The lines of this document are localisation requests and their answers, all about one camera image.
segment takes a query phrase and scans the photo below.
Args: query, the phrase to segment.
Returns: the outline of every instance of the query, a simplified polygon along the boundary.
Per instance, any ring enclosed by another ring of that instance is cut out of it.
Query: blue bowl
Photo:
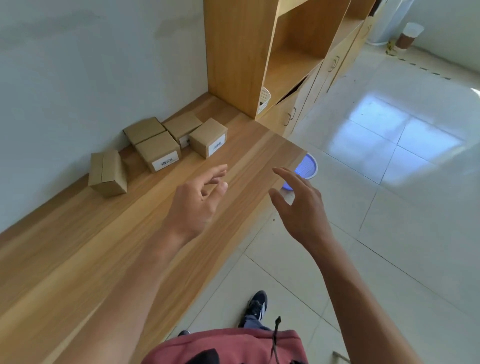
[[[305,158],[300,162],[300,164],[295,168],[295,173],[298,174],[299,176],[309,180],[317,174],[318,171],[318,164],[315,158],[310,154],[307,153]],[[286,190],[293,191],[293,188],[291,188],[288,183],[284,183],[282,188],[285,188]]]

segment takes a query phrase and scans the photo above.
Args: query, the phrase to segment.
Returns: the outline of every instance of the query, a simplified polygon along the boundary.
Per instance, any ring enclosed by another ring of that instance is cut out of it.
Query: cardboard box
[[[123,129],[128,140],[134,146],[164,131],[164,126],[157,118],[143,119]]]
[[[180,145],[169,133],[155,135],[135,146],[152,173],[169,166],[181,157]]]
[[[204,158],[214,154],[227,141],[226,126],[210,118],[190,133],[192,149]]]
[[[190,145],[189,134],[202,125],[192,111],[163,123],[165,129],[173,136],[173,139],[180,144],[180,148]]]
[[[92,153],[88,185],[104,197],[127,193],[127,171],[116,150]]]

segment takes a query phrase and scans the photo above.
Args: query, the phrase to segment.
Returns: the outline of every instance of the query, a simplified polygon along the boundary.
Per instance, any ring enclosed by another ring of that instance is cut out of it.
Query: black sneaker
[[[247,309],[245,310],[245,315],[240,321],[239,327],[242,328],[245,325],[246,316],[252,315],[257,318],[258,321],[261,321],[265,312],[267,311],[267,294],[265,291],[258,291],[252,299],[248,302]]]

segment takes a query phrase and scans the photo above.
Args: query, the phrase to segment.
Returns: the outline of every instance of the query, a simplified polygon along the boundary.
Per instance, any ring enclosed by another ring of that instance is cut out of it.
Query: right hand
[[[290,235],[312,254],[332,241],[333,233],[325,213],[322,194],[310,182],[287,168],[273,168],[295,193],[292,205],[274,188],[268,193]]]

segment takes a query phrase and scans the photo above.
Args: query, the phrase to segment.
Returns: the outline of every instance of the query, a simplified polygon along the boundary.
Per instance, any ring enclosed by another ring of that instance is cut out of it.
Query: white label
[[[152,162],[152,165],[155,171],[159,171],[162,168],[165,168],[166,166],[168,166],[169,164],[176,162],[177,160],[179,160],[179,155],[177,151],[174,150],[173,152],[167,154],[166,156],[160,159],[157,159],[155,162]]]
[[[208,156],[214,154],[217,149],[219,149],[223,144],[225,144],[225,134],[215,140],[210,146],[208,147]]]
[[[182,138],[179,139],[179,142],[180,142],[180,147],[181,148],[185,148],[186,146],[189,146],[190,145],[190,138],[187,135],[184,135]]]

